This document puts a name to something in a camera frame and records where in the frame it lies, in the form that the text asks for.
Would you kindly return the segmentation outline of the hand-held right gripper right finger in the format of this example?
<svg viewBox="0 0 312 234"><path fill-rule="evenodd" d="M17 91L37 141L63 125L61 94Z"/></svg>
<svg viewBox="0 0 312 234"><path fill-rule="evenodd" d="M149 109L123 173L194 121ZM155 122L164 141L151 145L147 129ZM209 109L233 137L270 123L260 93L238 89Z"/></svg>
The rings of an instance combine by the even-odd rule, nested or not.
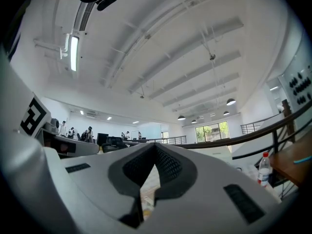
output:
<svg viewBox="0 0 312 234"><path fill-rule="evenodd" d="M149 234L262 234L280 204L266 189L226 162L173 145L164 149L194 164L179 179L194 183L180 197L158 199L140 231Z"/></svg>

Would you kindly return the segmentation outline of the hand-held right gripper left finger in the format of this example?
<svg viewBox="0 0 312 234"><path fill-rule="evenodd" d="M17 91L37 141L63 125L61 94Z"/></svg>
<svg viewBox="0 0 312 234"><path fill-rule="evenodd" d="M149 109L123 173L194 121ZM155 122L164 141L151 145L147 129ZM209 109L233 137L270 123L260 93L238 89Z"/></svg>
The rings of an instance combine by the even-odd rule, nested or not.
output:
<svg viewBox="0 0 312 234"><path fill-rule="evenodd" d="M146 157L152 144L107 154L60 159L45 148L47 169L55 192L49 196L60 207L52 231L57 234L154 234L154 217L143 218L141 185L150 173Z"/></svg>

